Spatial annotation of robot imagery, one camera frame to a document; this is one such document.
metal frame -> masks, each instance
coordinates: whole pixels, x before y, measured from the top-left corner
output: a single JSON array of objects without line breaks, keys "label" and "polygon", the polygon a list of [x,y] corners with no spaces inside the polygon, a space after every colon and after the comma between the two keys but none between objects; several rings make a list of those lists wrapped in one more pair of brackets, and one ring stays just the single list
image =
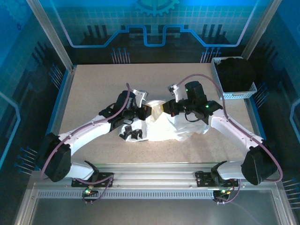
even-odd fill
[{"label": "metal frame", "polygon": [[259,119],[259,117],[256,117],[255,115],[258,115],[258,111],[255,107],[255,103],[253,102],[253,98],[247,98],[245,99],[245,105],[247,108],[247,112],[250,118],[250,122],[253,128],[254,134],[262,137],[263,139],[266,139],[266,134],[264,133],[262,123]]},{"label": "metal frame", "polygon": [[73,68],[71,72],[67,72],[61,83],[60,91],[57,95],[53,112],[49,121],[49,125],[46,134],[52,132],[54,134],[59,134],[61,122],[64,116],[64,112],[67,106],[68,97],[70,94],[72,82],[74,79],[76,67]]},{"label": "metal frame", "polygon": [[53,45],[56,53],[60,57],[62,63],[65,65],[66,69],[69,72],[71,72],[73,70],[73,63],[69,58],[63,44],[61,43],[42,5],[38,0],[26,0],[26,1],[30,6],[33,14],[36,16],[39,24],[42,26],[45,34],[49,38],[51,44]]},{"label": "metal frame", "polygon": [[250,40],[248,41],[241,55],[244,59],[247,60],[249,59],[258,41],[261,39],[262,35],[266,31],[267,26],[269,25],[271,19],[273,18],[273,15],[276,13],[277,8],[279,7],[281,1],[282,0],[273,0],[267,6],[266,10],[264,11],[264,14],[262,15],[260,22],[258,23],[256,29],[254,30]]},{"label": "metal frame", "polygon": [[[194,173],[210,171],[215,164],[171,163],[171,164],[105,164],[101,171],[114,172],[113,187],[108,190],[110,199],[212,199],[215,188],[198,188]],[[282,184],[263,182],[253,186],[242,181],[244,190],[270,190],[277,210],[278,220],[283,225],[296,225],[292,210]],[[41,180],[40,172],[33,172],[27,186],[15,225],[30,224],[34,217],[38,199],[79,199],[83,188],[71,187],[71,179],[53,183]]]}]

glass panel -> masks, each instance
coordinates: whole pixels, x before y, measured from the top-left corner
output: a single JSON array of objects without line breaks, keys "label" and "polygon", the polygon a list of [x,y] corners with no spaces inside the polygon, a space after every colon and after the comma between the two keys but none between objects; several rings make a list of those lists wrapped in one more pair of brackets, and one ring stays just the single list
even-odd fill
[{"label": "glass panel", "polygon": [[[250,57],[257,72],[254,96],[267,141],[284,179],[299,176],[300,157],[300,1],[282,0]],[[298,203],[298,195],[290,203]]]},{"label": "glass panel", "polygon": [[42,0],[74,64],[241,55],[270,0]]},{"label": "glass panel", "polygon": [[40,145],[66,70],[26,1],[1,1],[0,20],[0,224],[12,224],[34,167],[21,148]]},{"label": "glass panel", "polygon": [[32,224],[281,224],[269,190],[241,191],[225,206],[197,199],[103,199],[89,206],[81,199],[40,199]]}]

gear logo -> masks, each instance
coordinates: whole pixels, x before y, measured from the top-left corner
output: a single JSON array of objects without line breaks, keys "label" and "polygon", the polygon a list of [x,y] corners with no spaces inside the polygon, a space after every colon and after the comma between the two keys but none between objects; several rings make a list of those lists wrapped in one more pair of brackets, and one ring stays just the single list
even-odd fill
[{"label": "gear logo", "polygon": [[18,23],[20,23],[26,17],[26,0],[0,0],[0,6],[5,6],[9,14]]},{"label": "gear logo", "polygon": [[135,8],[146,15],[157,16],[169,13],[169,10],[174,9],[174,5],[178,3],[179,0],[138,0]]}]

plastic basket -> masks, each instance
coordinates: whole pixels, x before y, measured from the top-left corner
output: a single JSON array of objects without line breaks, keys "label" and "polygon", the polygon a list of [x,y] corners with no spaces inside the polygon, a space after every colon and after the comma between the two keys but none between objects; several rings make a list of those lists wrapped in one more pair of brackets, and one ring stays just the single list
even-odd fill
[{"label": "plastic basket", "polygon": [[[212,73],[213,79],[221,87],[224,99],[250,98],[253,94],[255,94],[257,92],[257,89],[256,89],[256,86],[255,86],[254,82],[252,83],[249,91],[240,91],[240,92],[224,92],[223,91],[223,88],[222,88],[222,85],[221,85],[221,82],[220,82],[220,79],[219,79],[219,76],[218,76],[218,73],[217,73],[217,69],[215,67],[215,63],[218,65],[221,62],[221,60],[226,60],[228,58],[229,57],[215,57],[215,58],[212,58],[211,73]],[[232,57],[232,58],[242,59],[242,57],[240,57],[240,56],[236,56],[236,57]],[[217,95],[219,96],[220,99],[222,99],[222,96],[221,96],[220,92],[218,91],[218,89],[217,89]]]}]

blue wall panel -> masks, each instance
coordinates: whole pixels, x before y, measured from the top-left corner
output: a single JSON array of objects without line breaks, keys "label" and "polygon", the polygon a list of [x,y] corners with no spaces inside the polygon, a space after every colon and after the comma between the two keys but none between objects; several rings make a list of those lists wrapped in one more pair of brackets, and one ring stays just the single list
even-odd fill
[{"label": "blue wall panel", "polygon": [[201,60],[205,52],[240,55],[268,3],[42,1],[74,64],[118,63],[113,52],[118,47],[130,51],[132,63],[209,62],[211,57]]},{"label": "blue wall panel", "polygon": [[285,180],[300,178],[299,9],[298,0],[282,0],[249,59],[261,87],[254,100]]},{"label": "blue wall panel", "polygon": [[[37,149],[45,135],[59,91],[58,71],[64,74],[65,68],[26,1],[0,0],[0,92],[18,105],[21,116],[0,163],[2,225],[12,224],[18,211],[30,170],[15,164],[22,165],[18,155],[25,157],[21,147]],[[16,119],[15,109],[0,97],[0,157]]]}]

